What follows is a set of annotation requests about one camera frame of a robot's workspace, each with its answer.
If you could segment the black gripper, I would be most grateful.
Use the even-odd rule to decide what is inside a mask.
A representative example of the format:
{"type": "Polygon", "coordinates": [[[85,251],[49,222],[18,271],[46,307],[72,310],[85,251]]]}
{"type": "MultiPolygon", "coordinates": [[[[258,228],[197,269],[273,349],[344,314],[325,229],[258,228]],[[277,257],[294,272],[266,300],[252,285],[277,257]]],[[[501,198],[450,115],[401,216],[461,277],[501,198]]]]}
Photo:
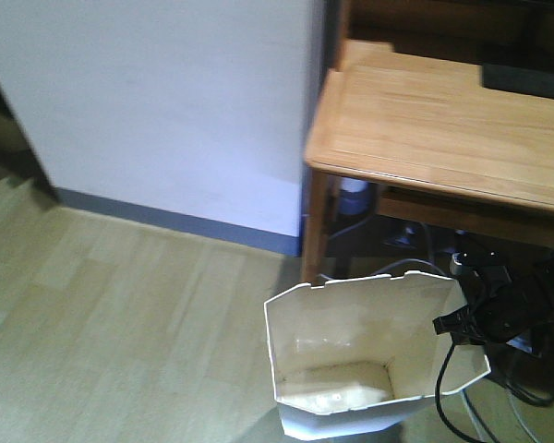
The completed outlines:
{"type": "Polygon", "coordinates": [[[450,314],[433,319],[437,335],[455,345],[506,343],[543,322],[543,290],[534,277],[498,287],[450,314]]]}

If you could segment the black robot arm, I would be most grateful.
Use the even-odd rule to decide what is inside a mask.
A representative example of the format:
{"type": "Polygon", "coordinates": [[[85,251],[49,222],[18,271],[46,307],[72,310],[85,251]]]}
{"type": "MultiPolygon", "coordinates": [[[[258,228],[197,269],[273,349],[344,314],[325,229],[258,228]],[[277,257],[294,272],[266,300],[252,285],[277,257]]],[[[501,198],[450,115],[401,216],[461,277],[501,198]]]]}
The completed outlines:
{"type": "Polygon", "coordinates": [[[513,279],[503,255],[460,252],[452,255],[451,272],[473,272],[483,282],[475,300],[433,320],[435,332],[450,334],[455,345],[506,343],[554,318],[554,257],[513,279]]]}

